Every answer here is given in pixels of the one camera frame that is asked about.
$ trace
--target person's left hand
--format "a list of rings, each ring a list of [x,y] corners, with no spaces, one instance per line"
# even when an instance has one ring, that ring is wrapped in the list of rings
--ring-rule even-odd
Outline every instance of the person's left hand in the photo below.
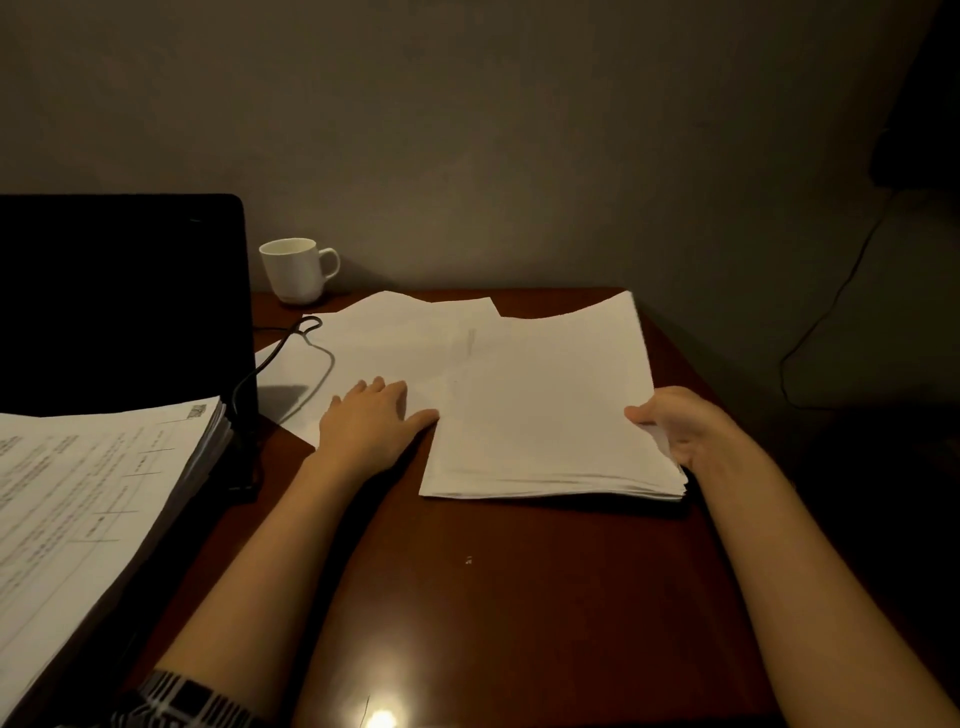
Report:
[[[417,433],[440,418],[435,409],[422,409],[403,419],[407,383],[384,382],[370,386],[363,379],[341,400],[334,397],[320,420],[320,444],[313,457],[367,478],[390,468]]]

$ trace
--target brown wooden desk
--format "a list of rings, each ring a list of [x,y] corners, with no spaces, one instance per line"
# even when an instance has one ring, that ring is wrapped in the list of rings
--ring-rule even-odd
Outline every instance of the brown wooden desk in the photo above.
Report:
[[[618,289],[443,291],[490,295],[535,318]],[[361,295],[312,310],[334,311]],[[308,309],[253,295],[258,326]],[[642,319],[658,386],[715,399]],[[258,333],[256,346],[277,334]],[[310,447],[271,427],[257,503],[217,524],[144,649],[141,679],[287,487]],[[777,706],[732,575],[695,491],[683,507],[628,499],[494,502],[421,498],[431,436],[346,563],[303,682],[298,725],[579,726],[768,716]]]

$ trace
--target person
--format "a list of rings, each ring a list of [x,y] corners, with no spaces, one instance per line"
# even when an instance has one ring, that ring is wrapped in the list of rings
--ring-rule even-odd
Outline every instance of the person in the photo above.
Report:
[[[316,452],[114,720],[276,718],[339,519],[360,486],[440,416],[404,418],[405,394],[402,381],[377,377],[333,398]],[[696,475],[790,726],[960,726],[960,712],[774,461],[722,409],[666,387],[624,414],[659,425]]]

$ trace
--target person's right arm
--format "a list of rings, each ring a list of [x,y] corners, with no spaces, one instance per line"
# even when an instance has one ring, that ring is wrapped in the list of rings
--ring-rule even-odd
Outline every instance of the person's right arm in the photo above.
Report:
[[[730,417],[681,387],[625,414],[660,425],[696,475],[792,728],[960,726],[776,463]]]

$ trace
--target mug handle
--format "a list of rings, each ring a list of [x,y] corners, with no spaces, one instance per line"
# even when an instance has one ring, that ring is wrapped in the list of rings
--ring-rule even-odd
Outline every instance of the mug handle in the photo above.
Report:
[[[330,280],[334,276],[336,276],[338,273],[340,273],[340,254],[337,253],[335,250],[333,250],[333,248],[324,248],[321,251],[317,251],[317,255],[319,257],[324,257],[324,255],[326,255],[327,253],[330,253],[337,259],[337,267],[333,269],[333,273],[324,274],[324,268],[323,266],[321,266],[320,272],[324,276],[324,280]]]

